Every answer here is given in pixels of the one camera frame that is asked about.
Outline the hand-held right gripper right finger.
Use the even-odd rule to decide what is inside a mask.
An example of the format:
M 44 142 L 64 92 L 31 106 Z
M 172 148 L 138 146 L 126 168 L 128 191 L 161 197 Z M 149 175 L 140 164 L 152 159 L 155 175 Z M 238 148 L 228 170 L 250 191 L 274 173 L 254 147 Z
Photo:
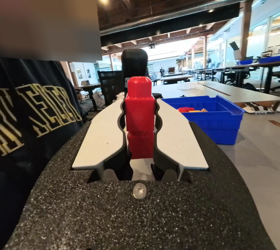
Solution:
M 175 171 L 177 179 L 186 170 L 209 169 L 189 121 L 163 99 L 155 102 L 153 162 L 164 173 Z

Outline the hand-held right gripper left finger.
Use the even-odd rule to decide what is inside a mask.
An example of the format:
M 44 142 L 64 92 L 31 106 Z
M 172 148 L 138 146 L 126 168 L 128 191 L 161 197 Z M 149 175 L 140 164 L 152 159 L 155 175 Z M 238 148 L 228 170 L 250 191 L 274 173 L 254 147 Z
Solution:
M 124 98 L 117 99 L 92 119 L 73 170 L 93 170 L 102 178 L 103 172 L 111 169 L 118 178 L 125 178 L 130 156 L 124 132 L 124 102 Z

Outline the blue plastic bin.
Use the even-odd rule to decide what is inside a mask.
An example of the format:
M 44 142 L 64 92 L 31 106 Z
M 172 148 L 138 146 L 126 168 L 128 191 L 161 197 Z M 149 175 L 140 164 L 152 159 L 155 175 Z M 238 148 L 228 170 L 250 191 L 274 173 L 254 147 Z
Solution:
M 195 96 L 162 99 L 175 109 L 192 107 L 205 108 L 208 112 L 182 113 L 190 122 L 196 123 L 216 144 L 234 145 L 245 111 L 227 99 Z

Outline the black mesh chair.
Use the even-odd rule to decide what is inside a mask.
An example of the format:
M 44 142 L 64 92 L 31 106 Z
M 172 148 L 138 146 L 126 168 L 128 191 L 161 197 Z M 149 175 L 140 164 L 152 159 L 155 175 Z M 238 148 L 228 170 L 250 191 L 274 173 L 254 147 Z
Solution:
M 113 103 L 117 95 L 124 91 L 122 71 L 98 71 L 101 91 L 104 96 L 105 106 Z

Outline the clear plastic wrap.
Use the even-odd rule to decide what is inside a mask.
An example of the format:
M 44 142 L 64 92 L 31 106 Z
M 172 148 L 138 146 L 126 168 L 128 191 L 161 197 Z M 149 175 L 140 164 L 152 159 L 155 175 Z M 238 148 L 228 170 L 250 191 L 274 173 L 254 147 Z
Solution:
M 197 84 L 195 82 L 184 82 L 184 83 L 178 84 L 177 89 L 183 90 L 183 91 L 199 89 L 199 84 Z

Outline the black and white cloth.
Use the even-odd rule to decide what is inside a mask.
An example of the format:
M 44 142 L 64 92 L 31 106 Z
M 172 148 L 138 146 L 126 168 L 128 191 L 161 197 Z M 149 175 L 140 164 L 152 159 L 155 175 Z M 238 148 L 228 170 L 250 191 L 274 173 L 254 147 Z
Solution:
M 280 101 L 237 102 L 235 105 L 248 114 L 274 114 L 280 112 Z

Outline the dark background table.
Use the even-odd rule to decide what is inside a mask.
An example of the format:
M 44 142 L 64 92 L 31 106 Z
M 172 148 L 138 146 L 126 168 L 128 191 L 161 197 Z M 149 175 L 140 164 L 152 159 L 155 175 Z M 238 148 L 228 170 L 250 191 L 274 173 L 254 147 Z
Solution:
M 279 78 L 279 71 L 274 72 L 273 68 L 279 66 L 280 66 L 280 61 L 275 61 L 275 62 L 267 62 L 267 63 L 252 63 L 249 65 L 235 65 L 235 66 L 226 67 L 226 69 L 236 72 L 235 87 L 241 88 L 243 86 L 243 81 L 244 81 L 241 75 L 243 72 L 248 72 L 250 68 L 258 68 L 258 67 L 267 68 L 268 70 L 265 78 L 263 91 L 265 94 L 269 94 L 270 91 L 274 92 L 275 90 L 279 89 L 279 86 L 271 87 L 272 77 Z

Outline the black white standing device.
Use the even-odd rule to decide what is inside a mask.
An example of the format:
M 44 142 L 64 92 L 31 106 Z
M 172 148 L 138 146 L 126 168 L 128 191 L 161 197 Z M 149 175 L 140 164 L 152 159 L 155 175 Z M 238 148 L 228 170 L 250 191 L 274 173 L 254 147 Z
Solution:
M 242 59 L 242 55 L 241 55 L 241 51 L 240 51 L 239 47 L 237 46 L 236 42 L 233 41 L 233 42 L 229 43 L 229 45 L 233 49 L 234 59 L 236 61 L 240 61 Z

